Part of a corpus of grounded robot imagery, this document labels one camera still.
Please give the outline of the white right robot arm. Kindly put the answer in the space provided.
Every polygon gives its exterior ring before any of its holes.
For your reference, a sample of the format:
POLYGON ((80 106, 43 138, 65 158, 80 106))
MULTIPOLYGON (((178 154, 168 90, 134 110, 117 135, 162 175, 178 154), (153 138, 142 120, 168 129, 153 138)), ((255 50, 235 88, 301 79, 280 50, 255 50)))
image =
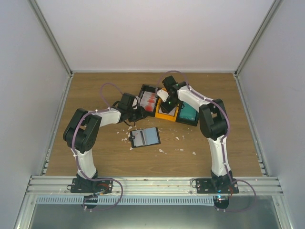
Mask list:
POLYGON ((232 182, 232 172, 226 149, 230 124, 223 101, 208 98, 194 90, 187 82, 176 82, 173 76, 163 79, 162 84, 165 90, 157 90, 157 96, 162 100, 162 112, 169 113, 183 102, 198 112, 200 130, 207 138, 211 152, 211 188, 216 193, 224 192, 232 182))

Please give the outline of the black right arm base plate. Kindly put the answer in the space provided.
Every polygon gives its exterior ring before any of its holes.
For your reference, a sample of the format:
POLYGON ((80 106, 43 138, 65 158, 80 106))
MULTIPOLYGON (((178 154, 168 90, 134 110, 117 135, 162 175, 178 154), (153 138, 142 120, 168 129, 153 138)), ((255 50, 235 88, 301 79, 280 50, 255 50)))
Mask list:
POLYGON ((239 188, 230 181, 216 181, 212 178, 196 178, 192 182, 198 194, 238 194, 239 188))

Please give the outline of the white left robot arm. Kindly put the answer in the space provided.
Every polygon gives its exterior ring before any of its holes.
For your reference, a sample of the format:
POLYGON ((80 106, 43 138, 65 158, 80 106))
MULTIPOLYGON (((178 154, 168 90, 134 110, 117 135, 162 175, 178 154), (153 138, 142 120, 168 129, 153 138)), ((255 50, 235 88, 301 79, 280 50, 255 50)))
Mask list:
POLYGON ((92 148, 99 129, 103 126, 119 123, 135 123, 146 117, 140 106, 140 98, 124 93, 112 106, 95 111, 79 108, 75 111, 64 133, 63 140, 72 150, 77 164, 77 182, 92 193, 98 188, 98 172, 93 162, 92 148))

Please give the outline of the black leather card holder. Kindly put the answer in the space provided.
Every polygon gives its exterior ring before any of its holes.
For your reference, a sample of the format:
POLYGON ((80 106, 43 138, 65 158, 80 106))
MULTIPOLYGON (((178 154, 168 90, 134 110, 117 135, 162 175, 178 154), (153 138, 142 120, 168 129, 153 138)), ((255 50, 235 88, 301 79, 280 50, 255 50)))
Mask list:
POLYGON ((131 149, 159 145, 161 143, 157 127, 130 131, 128 141, 131 143, 131 149))

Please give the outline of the white red credit card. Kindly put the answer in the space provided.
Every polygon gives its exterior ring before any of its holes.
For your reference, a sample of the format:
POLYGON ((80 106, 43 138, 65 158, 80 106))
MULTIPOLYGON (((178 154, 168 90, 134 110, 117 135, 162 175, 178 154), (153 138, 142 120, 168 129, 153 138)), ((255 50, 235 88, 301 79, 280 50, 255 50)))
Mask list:
POLYGON ((146 145, 143 130, 132 131, 131 137, 132 137, 134 147, 141 147, 141 146, 146 145))

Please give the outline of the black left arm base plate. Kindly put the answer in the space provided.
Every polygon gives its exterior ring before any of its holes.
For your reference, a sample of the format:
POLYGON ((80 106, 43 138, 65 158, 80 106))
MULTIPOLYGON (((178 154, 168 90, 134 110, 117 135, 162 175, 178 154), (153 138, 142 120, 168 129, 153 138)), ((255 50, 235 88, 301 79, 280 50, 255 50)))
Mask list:
POLYGON ((67 186, 71 193, 108 194, 112 193, 112 181, 90 181, 82 177, 76 177, 67 186))

